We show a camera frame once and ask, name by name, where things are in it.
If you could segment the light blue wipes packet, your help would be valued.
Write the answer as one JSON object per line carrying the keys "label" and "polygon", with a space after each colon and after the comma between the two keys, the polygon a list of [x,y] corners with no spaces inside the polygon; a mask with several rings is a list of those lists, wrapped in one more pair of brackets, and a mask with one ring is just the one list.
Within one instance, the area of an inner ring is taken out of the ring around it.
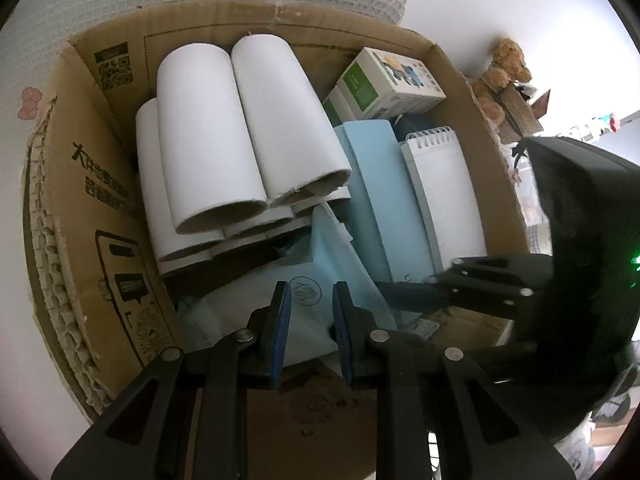
{"label": "light blue wipes packet", "polygon": [[270,303],[278,281],[286,281],[291,287],[286,366],[336,351],[329,329],[337,282],[347,283],[354,304],[372,312],[378,326],[386,330],[405,330],[419,317],[416,312],[390,308],[352,247],[352,237],[344,224],[329,206],[319,205],[311,216],[310,234],[294,244],[286,256],[180,309],[190,348],[211,347],[223,336],[245,327],[254,310]]}

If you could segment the white spiral notebook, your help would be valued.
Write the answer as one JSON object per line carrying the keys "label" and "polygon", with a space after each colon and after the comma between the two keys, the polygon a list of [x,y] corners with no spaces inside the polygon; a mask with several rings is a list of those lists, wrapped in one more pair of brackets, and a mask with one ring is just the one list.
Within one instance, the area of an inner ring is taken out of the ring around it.
{"label": "white spiral notebook", "polygon": [[457,133],[438,127],[409,133],[400,144],[418,200],[435,270],[487,254],[480,211]]}

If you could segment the light blue flat box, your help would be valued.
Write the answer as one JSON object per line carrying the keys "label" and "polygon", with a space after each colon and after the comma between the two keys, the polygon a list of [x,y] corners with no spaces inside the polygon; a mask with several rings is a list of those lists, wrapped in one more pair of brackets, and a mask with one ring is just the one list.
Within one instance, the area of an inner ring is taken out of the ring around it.
{"label": "light blue flat box", "polygon": [[435,273],[430,244],[392,126],[384,119],[358,120],[334,131],[352,166],[346,228],[370,277],[426,282]]}

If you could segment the small wooden crate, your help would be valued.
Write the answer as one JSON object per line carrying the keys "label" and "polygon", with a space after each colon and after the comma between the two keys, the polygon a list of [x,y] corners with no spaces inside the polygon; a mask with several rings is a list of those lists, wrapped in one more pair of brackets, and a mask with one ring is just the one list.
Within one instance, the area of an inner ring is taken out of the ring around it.
{"label": "small wooden crate", "polygon": [[512,84],[497,94],[496,101],[506,116],[498,131],[502,144],[512,144],[544,131],[541,123],[534,116],[532,107]]}

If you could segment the brown cardboard box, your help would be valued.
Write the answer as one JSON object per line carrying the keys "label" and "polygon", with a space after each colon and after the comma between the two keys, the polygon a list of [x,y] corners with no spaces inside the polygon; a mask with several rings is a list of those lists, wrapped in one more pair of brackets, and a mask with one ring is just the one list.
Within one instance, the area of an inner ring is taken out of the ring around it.
{"label": "brown cardboard box", "polygon": [[[230,56],[245,36],[284,39],[322,105],[363,48],[422,61],[446,94],[425,113],[384,119],[409,133],[457,133],[482,220],[485,256],[527,252],[524,220],[497,140],[466,79],[437,44],[410,30],[329,6],[194,0],[140,10],[71,39],[58,54],[30,144],[26,233],[40,308],[96,420],[160,354],[190,348],[179,311],[288,254],[309,226],[160,274],[146,221],[136,115],[157,99],[166,56],[213,44]],[[336,351],[286,366],[277,388],[247,393],[245,479],[338,479],[376,471],[376,393],[354,390]]]}

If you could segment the white paper tube lower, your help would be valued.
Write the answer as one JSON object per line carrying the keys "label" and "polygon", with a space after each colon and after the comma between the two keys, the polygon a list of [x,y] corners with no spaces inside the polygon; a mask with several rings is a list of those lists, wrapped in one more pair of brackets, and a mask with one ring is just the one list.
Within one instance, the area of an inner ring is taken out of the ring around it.
{"label": "white paper tube lower", "polygon": [[167,275],[186,266],[209,260],[223,252],[309,226],[304,214],[322,202],[344,202],[348,188],[342,186],[320,197],[308,198],[292,206],[273,207],[263,214],[223,230],[179,234],[171,218],[160,154],[157,99],[150,99],[136,115],[138,163],[142,197],[160,274]]}

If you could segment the white paper tube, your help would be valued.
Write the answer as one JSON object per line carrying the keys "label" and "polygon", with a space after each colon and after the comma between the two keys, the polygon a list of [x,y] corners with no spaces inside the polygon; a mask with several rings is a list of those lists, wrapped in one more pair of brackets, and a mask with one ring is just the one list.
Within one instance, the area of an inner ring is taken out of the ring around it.
{"label": "white paper tube", "polygon": [[309,226],[304,214],[322,202],[344,202],[348,188],[342,186],[320,197],[308,198],[292,206],[273,207],[263,214],[223,230],[179,234],[171,218],[160,154],[157,99],[150,99],[136,115],[138,163],[142,197],[160,274],[167,275],[186,266],[209,260],[223,252]]}
{"label": "white paper tube", "polygon": [[173,50],[158,68],[156,96],[176,231],[225,228],[264,212],[266,191],[228,53],[213,44]]}
{"label": "white paper tube", "polygon": [[245,36],[231,59],[270,203],[293,205],[343,186],[352,166],[290,45],[278,36]]}

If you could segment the brown teddy bear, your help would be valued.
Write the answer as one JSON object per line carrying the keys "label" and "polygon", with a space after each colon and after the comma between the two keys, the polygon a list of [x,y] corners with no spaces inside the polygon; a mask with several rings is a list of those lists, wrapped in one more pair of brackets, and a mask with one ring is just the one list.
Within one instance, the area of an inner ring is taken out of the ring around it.
{"label": "brown teddy bear", "polygon": [[528,84],[531,80],[520,45],[511,38],[502,38],[495,43],[489,67],[473,82],[472,90],[484,116],[500,126],[506,120],[506,112],[496,95],[509,84]]}

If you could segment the white paper tube right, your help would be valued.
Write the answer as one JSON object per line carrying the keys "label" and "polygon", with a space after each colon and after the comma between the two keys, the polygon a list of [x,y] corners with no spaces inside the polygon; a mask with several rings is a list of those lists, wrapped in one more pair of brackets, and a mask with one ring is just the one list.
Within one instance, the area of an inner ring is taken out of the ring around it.
{"label": "white paper tube right", "polygon": [[278,36],[245,36],[231,59],[270,203],[293,205],[343,186],[352,166],[290,45]]}

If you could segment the green white small carton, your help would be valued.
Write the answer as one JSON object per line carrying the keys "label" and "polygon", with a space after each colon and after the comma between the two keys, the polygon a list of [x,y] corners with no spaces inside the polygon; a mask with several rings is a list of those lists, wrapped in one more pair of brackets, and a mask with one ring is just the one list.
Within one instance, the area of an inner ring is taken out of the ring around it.
{"label": "green white small carton", "polygon": [[422,61],[363,48],[322,105],[332,125],[425,113],[446,94]]}

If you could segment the white paper tube left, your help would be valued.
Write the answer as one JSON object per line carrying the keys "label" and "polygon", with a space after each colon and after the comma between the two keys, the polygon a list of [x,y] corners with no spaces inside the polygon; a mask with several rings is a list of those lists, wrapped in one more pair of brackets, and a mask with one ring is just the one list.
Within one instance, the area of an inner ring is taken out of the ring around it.
{"label": "white paper tube left", "polygon": [[225,228],[264,212],[266,191],[228,53],[213,44],[173,50],[158,68],[156,96],[176,231]]}

